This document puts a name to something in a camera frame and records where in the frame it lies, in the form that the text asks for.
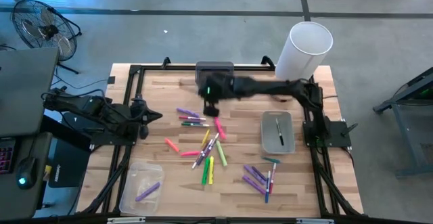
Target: yellow highlighter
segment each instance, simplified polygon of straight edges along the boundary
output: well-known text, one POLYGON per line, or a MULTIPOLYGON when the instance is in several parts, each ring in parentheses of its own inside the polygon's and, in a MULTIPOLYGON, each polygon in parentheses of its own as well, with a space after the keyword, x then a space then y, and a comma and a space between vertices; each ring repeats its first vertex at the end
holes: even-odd
POLYGON ((210 133, 210 129, 208 129, 208 131, 207 131, 206 134, 204 135, 204 138, 203 138, 202 146, 201 146, 201 147, 203 147, 203 146, 204 146, 204 143, 205 143, 206 141, 208 141, 209 133, 210 133))
POLYGON ((210 157, 210 164, 209 164, 209 184, 214 183, 214 157, 210 157))

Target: marker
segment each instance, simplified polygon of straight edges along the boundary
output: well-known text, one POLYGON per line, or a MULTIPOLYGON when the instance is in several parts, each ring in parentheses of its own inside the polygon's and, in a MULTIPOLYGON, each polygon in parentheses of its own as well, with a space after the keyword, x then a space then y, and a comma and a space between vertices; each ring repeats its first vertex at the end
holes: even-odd
POLYGON ((272 158, 269 158, 269 157, 266 157, 266 156, 262 156, 262 159, 263 159, 263 160, 270 161, 270 162, 272 162, 272 163, 277 163, 277 164, 281 163, 280 160, 272 159, 272 158))
POLYGON ((179 116, 179 119, 187 119, 187 120, 206 120, 205 118, 193 117, 193 116, 179 116))
POLYGON ((206 134, 204 135, 203 141, 202 141, 202 147, 204 145, 204 143, 208 140, 209 137, 209 133, 210 133, 210 129, 207 130, 206 134))
POLYGON ((172 148, 172 149, 174 149, 176 152, 178 152, 179 153, 179 149, 178 149, 178 147, 176 147, 175 145, 174 145, 174 143, 171 141, 171 140, 169 140, 168 138, 165 138, 165 142, 172 148))
POLYGON ((209 171, 209 157, 206 158, 206 162, 204 163, 204 169, 203 169, 203 177, 202 177, 202 185, 206 185, 206 180, 208 177, 208 171, 209 171))
POLYGON ((210 157, 210 165, 209 165, 209 184, 214 183, 214 157, 210 157))
POLYGON ((269 194, 272 194, 272 186, 273 186, 273 178, 275 177, 275 169, 277 168, 277 163, 273 164, 272 175, 271 175, 271 184, 269 185, 269 194))
POLYGON ((252 168, 252 170, 254 170, 257 173, 257 175, 260 176, 261 179, 266 181, 266 177, 255 166, 251 166, 251 168, 252 168))
POLYGON ((203 125, 199 122, 182 122, 182 126, 188 126, 188 127, 209 127, 210 125, 203 125))
POLYGON ((214 124, 215 124, 215 126, 216 126, 216 129, 218 129, 219 134, 221 135, 221 139, 225 139, 225 138, 226 138, 226 137, 225 137, 225 133, 224 133, 224 131, 223 131, 223 128, 222 128, 222 126, 221 126, 221 123, 220 123, 220 121, 219 121, 219 118, 214 117, 214 124))
POLYGON ((281 145, 284 145, 283 135, 281 134, 281 129, 279 128, 278 118, 275 119, 275 122, 277 123, 279 142, 281 143, 281 145))
POLYGON ((215 138, 214 138, 214 139, 211 139, 211 140, 210 140, 209 144, 208 144, 208 145, 206 146, 206 148, 204 149, 204 152, 203 152, 202 155, 198 158, 198 160, 197 160, 197 165, 200 165, 200 164, 202 163, 203 159, 205 159, 205 158, 209 155, 209 152, 210 152, 210 150, 212 149, 212 147, 213 147, 215 141, 218 139, 218 137, 219 137, 219 133, 217 133, 217 134, 215 135, 215 138))
POLYGON ((242 179, 250 184, 253 188, 257 189, 261 194, 266 194, 266 190, 264 190, 261 186, 259 186, 256 182, 251 180, 247 175, 244 175, 242 179))
POLYGON ((192 169, 194 169, 196 166, 198 166, 198 161, 200 161, 200 163, 202 162, 201 157, 203 157, 203 153, 206 151, 206 149, 208 148, 209 144, 212 143, 212 140, 209 141, 209 143, 206 144, 206 146, 204 146, 203 150, 200 152, 200 154, 198 155, 196 161, 194 162, 194 164, 192 165, 192 169))
POLYGON ((218 149, 219 157, 221 158, 223 166, 227 166, 227 160, 225 160, 224 151, 219 140, 216 141, 216 148, 218 149))
POLYGON ((265 180, 263 180, 254 170, 252 170, 251 166, 245 164, 244 169, 248 171, 261 185, 264 185, 266 183, 265 180))
POLYGON ((198 156, 200 154, 199 151, 193 151, 193 152, 184 152, 181 153, 181 156, 198 156))
POLYGON ((138 202, 138 201, 141 201, 142 199, 148 197, 151 193, 153 193, 155 190, 157 190, 160 186, 161 186, 160 182, 155 183, 153 186, 151 186, 150 188, 148 188, 142 194, 140 194, 139 196, 137 196, 135 198, 135 201, 138 202))
POLYGON ((185 110, 185 109, 182 109, 182 108, 176 108, 176 110, 177 110, 178 112, 182 112, 182 113, 185 113, 185 114, 188 114, 188 115, 194 116, 194 117, 199 117, 199 116, 200 116, 199 114, 197 114, 197 113, 195 113, 195 112, 192 112, 192 111, 189 111, 189 110, 185 110))
POLYGON ((268 171, 268 182, 265 195, 265 203, 269 201, 269 185, 271 184, 271 171, 268 171))

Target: keyboard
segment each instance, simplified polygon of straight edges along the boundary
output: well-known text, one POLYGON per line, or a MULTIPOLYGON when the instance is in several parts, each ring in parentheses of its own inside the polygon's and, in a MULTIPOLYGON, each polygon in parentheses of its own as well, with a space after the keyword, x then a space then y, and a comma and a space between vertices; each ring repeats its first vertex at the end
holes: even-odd
POLYGON ((12 173, 17 151, 15 144, 15 139, 0 139, 0 175, 12 173))

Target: gray plastic tray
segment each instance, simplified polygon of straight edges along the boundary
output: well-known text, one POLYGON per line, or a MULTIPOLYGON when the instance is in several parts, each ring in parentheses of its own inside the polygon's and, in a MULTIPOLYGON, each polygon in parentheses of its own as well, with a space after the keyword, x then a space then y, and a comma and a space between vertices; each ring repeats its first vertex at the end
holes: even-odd
POLYGON ((260 122, 263 150, 269 154, 288 154, 295 152, 292 115, 289 112, 263 112, 260 122), (284 145, 281 145, 275 119, 278 118, 284 145))

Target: floor fan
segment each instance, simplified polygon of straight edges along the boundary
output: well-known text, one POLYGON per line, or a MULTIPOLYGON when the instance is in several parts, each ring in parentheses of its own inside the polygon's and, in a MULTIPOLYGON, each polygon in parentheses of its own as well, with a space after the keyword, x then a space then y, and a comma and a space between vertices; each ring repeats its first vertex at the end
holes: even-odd
POLYGON ((77 71, 62 65, 76 51, 76 37, 81 29, 74 22, 63 17, 53 7, 34 0, 22 0, 15 4, 12 22, 21 39, 30 47, 58 47, 60 51, 58 66, 75 74, 77 71), (71 25, 78 28, 75 34, 71 25))

